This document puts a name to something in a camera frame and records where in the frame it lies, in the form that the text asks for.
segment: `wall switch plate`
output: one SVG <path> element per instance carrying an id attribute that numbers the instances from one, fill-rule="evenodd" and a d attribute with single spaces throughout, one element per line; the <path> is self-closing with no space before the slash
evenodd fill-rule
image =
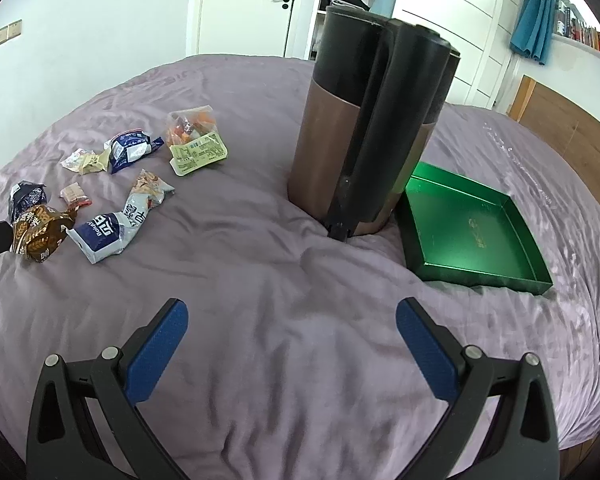
<path id="1" fill-rule="evenodd" d="M 9 27 L 0 28 L 0 45 L 9 39 L 8 28 Z"/>
<path id="2" fill-rule="evenodd" d="M 22 20 L 18 20 L 17 22 L 10 23 L 8 25 L 8 34 L 7 39 L 15 38 L 22 34 Z"/>

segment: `silver screw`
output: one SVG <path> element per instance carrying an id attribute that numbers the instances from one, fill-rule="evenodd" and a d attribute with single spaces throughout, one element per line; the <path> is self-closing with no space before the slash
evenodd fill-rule
<path id="1" fill-rule="evenodd" d="M 540 358 L 531 352 L 525 355 L 525 361 L 532 366 L 538 366 L 540 364 Z"/>
<path id="2" fill-rule="evenodd" d="M 58 354 L 51 354 L 49 357 L 45 359 L 45 365 L 47 366 L 56 366 L 60 358 Z"/>
<path id="3" fill-rule="evenodd" d="M 102 358 L 103 359 L 115 359 L 118 355 L 118 349 L 115 346 L 107 346 L 103 351 L 102 351 Z"/>
<path id="4" fill-rule="evenodd" d="M 466 355 L 469 359 L 480 359 L 482 357 L 482 350 L 480 350 L 477 346 L 469 345 L 464 349 L 464 355 Z"/>

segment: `windowsill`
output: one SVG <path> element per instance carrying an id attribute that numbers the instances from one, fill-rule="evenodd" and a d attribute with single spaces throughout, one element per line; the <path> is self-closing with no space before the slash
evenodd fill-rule
<path id="1" fill-rule="evenodd" d="M 579 48 L 580 50 L 583 50 L 584 52 L 593 54 L 594 56 L 597 56 L 600 58 L 600 52 L 598 50 L 596 50 L 595 48 L 591 48 L 589 45 L 585 45 L 584 43 L 580 43 L 579 41 L 572 40 L 571 38 L 565 38 L 564 36 L 561 36 L 560 34 L 554 34 L 554 40 L 560 41 L 562 43 L 570 44 L 571 46 L 575 46 L 575 47 Z"/>

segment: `blue pad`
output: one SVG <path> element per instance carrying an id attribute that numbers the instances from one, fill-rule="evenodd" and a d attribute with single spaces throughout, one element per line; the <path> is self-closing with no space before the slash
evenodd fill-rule
<path id="1" fill-rule="evenodd" d="M 456 367 L 408 301 L 398 303 L 395 322 L 434 396 L 454 402 L 459 393 Z"/>
<path id="2" fill-rule="evenodd" d="M 125 395 L 135 406 L 147 400 L 189 325 L 187 305 L 176 301 L 126 370 Z"/>

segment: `plastic wrapper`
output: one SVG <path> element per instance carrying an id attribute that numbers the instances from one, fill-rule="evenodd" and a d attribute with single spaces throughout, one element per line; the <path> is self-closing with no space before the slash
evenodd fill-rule
<path id="1" fill-rule="evenodd" d="M 163 144 L 161 137 L 151 140 L 142 130 L 129 130 L 116 135 L 104 144 L 105 150 L 111 150 L 109 153 L 111 174 L 131 166 L 136 160 L 149 155 Z"/>
<path id="2" fill-rule="evenodd" d="M 77 210 L 59 212 L 46 204 L 27 209 L 13 225 L 11 252 L 44 262 L 75 224 Z"/>
<path id="3" fill-rule="evenodd" d="M 167 146 L 181 146 L 193 139 L 218 132 L 218 125 L 211 106 L 190 110 L 178 110 L 167 115 L 167 131 L 164 139 Z"/>
<path id="4" fill-rule="evenodd" d="M 92 264 L 120 254 L 142 227 L 149 209 L 160 205 L 165 194 L 173 191 L 165 181 L 142 170 L 121 212 L 98 215 L 68 235 Z"/>
<path id="5" fill-rule="evenodd" d="M 60 164 L 68 170 L 75 171 L 81 175 L 93 173 L 95 171 L 107 171 L 109 167 L 109 152 L 105 150 L 102 153 L 95 153 L 93 150 L 86 151 L 78 148 Z"/>
<path id="6" fill-rule="evenodd" d="M 171 167 L 177 176 L 184 176 L 212 162 L 227 158 L 228 151 L 217 132 L 194 139 L 183 146 L 169 148 L 173 158 Z"/>
<path id="7" fill-rule="evenodd" d="M 11 187 L 9 193 L 9 221 L 13 225 L 18 218 L 30 207 L 46 204 L 44 184 L 36 184 L 21 180 Z"/>
<path id="8" fill-rule="evenodd" d="M 93 203 L 77 182 L 65 187 L 60 192 L 60 197 L 64 199 L 69 210 L 78 209 L 79 207 Z"/>

